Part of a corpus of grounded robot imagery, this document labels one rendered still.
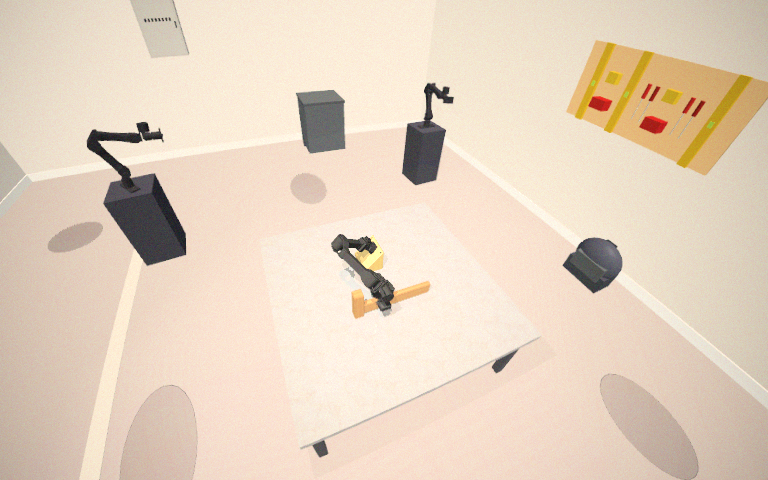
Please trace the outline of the wooden side rail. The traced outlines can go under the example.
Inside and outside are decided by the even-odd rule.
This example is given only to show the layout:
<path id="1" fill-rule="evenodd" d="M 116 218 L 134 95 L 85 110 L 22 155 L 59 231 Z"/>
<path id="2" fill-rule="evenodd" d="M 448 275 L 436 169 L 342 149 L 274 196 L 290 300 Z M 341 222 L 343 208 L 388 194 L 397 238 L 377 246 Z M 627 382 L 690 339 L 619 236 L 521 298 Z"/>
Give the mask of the wooden side rail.
<path id="1" fill-rule="evenodd" d="M 394 304 L 394 303 L 427 293 L 429 291 L 430 285 L 431 284 L 429 283 L 429 281 L 427 281 L 427 282 L 423 282 L 408 288 L 395 291 L 393 292 L 394 298 L 390 301 L 390 303 Z M 364 301 L 364 313 L 379 309 L 376 304 L 376 301 L 378 301 L 378 299 L 376 298 Z"/>

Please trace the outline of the wooden post with slot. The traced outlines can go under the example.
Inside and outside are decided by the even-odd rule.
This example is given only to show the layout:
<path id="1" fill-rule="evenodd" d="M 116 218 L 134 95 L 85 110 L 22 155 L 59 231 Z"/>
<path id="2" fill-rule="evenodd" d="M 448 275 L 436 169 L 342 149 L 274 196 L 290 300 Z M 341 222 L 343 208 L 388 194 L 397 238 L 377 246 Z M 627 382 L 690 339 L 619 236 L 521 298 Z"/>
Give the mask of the wooden post with slot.
<path id="1" fill-rule="evenodd" d="M 352 314 L 355 319 L 364 317 L 364 295 L 361 289 L 351 292 L 352 298 Z"/>

